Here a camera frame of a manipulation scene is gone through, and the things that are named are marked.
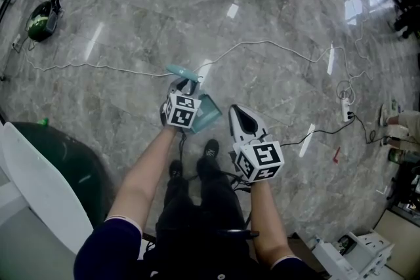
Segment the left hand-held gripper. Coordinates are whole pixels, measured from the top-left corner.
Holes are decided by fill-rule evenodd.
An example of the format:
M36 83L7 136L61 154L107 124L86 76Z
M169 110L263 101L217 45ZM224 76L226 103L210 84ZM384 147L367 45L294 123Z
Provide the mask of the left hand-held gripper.
M199 100L198 82L180 77L169 85L166 101L160 107L160 118L163 126L171 125L182 129L191 129L197 116L201 101Z

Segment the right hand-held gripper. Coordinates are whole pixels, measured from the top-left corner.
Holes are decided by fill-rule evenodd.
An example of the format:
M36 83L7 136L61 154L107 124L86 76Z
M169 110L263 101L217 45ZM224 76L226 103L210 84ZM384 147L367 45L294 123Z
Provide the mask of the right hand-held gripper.
M233 138L232 161L248 182L274 178L284 165L280 143L268 134L265 122L245 106L229 108L230 134Z

